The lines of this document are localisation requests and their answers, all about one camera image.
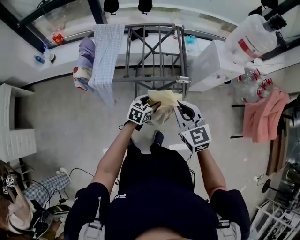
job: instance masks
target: person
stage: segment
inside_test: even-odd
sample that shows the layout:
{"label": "person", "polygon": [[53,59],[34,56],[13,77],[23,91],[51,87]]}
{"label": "person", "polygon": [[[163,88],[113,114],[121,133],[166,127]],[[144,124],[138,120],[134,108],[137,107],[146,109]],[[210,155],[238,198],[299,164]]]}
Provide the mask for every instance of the person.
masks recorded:
{"label": "person", "polygon": [[[237,223],[241,239],[249,236],[250,219],[238,190],[227,191],[225,179],[209,150],[197,153],[210,203],[194,193],[188,164],[164,148],[157,131],[151,154],[142,154],[128,122],[98,164],[92,182],[76,193],[64,229],[66,240],[77,240],[83,226],[98,215],[105,240],[218,239],[218,215]],[[110,193],[120,172],[118,195]]]}

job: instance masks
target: shoe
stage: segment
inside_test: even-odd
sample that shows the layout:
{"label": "shoe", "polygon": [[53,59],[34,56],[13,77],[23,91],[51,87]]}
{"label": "shoe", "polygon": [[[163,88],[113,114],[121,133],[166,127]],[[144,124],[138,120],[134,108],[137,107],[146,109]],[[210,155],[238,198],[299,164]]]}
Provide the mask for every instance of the shoe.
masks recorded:
{"label": "shoe", "polygon": [[158,144],[159,146],[161,146],[161,144],[163,144],[163,140],[164,140],[164,135],[161,131],[155,131],[154,133],[154,139],[153,139],[153,143]]}
{"label": "shoe", "polygon": [[66,174],[69,178],[70,178],[70,180],[72,181],[72,179],[71,179],[71,177],[70,177],[70,175],[69,175],[69,173],[67,172],[67,170],[66,169],[64,169],[63,167],[61,167],[60,168],[60,173],[64,173],[64,174]]}
{"label": "shoe", "polygon": [[135,145],[135,142],[133,141],[132,138],[130,138],[127,148],[132,145]]}

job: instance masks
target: gray floor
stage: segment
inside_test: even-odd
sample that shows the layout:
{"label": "gray floor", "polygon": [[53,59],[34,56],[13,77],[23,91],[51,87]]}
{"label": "gray floor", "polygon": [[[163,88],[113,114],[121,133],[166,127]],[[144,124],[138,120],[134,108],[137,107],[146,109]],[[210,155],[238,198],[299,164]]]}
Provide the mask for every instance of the gray floor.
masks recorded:
{"label": "gray floor", "polygon": [[[113,83],[115,108],[106,107],[93,93],[76,89],[71,76],[39,83],[31,89],[35,94],[21,100],[20,124],[35,129],[37,153],[24,158],[35,169],[32,178],[41,180],[55,174],[59,167],[68,171],[78,167],[95,173],[105,149],[119,133],[118,126],[126,121],[134,98],[133,83]],[[231,108],[230,86],[216,87],[205,93],[190,92],[187,100],[199,107],[210,125],[210,151],[225,176],[227,188],[242,192],[252,216],[256,205],[265,197],[254,177],[266,171],[270,142],[257,144],[246,138],[229,139],[242,127],[242,113]],[[149,151],[155,129],[144,124],[140,133],[134,132],[135,141],[145,153]],[[175,116],[158,129],[165,135],[165,147],[178,149],[185,159],[189,157],[178,136]],[[197,157],[192,156],[189,164],[196,172],[195,192],[206,199]],[[91,176],[74,170],[71,177],[72,183],[66,191],[73,198],[77,190],[90,183]],[[280,173],[273,178],[280,179]]]}

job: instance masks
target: yellow cloth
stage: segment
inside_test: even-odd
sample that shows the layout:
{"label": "yellow cloth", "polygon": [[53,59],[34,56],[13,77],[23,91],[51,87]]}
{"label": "yellow cloth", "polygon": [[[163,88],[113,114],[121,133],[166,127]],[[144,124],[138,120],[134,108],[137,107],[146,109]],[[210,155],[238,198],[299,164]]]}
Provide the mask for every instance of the yellow cloth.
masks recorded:
{"label": "yellow cloth", "polygon": [[179,106],[178,100],[182,100],[182,94],[173,93],[171,90],[148,91],[150,101],[161,102],[160,107],[153,113],[151,123],[162,125],[174,112],[174,106]]}

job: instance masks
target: blue checkered cloth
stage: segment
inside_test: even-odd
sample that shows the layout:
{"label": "blue checkered cloth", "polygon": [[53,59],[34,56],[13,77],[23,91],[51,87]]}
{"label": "blue checkered cloth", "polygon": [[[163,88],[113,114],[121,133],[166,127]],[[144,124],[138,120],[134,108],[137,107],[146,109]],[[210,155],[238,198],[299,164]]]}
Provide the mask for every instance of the blue checkered cloth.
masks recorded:
{"label": "blue checkered cloth", "polygon": [[41,206],[43,206],[44,203],[49,200],[49,194],[52,196],[56,189],[62,190],[70,183],[71,178],[62,172],[59,175],[43,179],[40,184],[35,182],[30,185],[29,188],[25,189],[23,193],[28,200],[36,200]]}
{"label": "blue checkered cloth", "polygon": [[95,60],[89,86],[96,90],[105,103],[112,107],[115,105],[113,98],[112,82],[113,73],[119,55],[125,25],[99,24],[94,26]]}

